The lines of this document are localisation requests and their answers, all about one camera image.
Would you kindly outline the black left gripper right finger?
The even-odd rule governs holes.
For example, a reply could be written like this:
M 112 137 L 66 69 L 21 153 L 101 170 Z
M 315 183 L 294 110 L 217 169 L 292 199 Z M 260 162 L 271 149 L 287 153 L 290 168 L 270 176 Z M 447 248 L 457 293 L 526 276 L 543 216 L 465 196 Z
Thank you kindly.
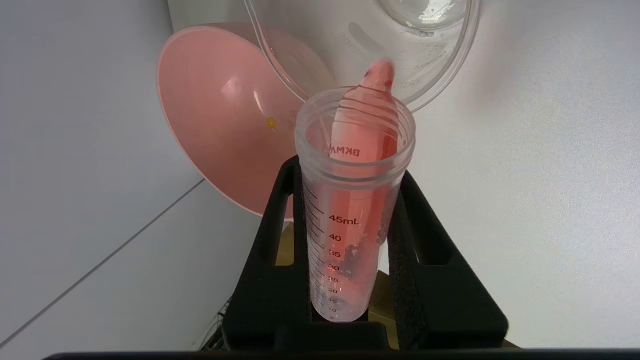
M 499 349 L 509 322 L 405 173 L 387 235 L 402 350 Z

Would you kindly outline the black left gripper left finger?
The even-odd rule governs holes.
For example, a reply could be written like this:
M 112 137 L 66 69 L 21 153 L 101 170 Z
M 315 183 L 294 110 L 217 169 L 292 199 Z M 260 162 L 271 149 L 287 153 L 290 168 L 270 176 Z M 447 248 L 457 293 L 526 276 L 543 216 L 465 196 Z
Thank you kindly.
M 294 262 L 277 266 L 288 202 L 294 204 Z M 222 320 L 229 351 L 274 348 L 280 328 L 311 321 L 307 231 L 297 156 L 279 169 L 254 243 Z

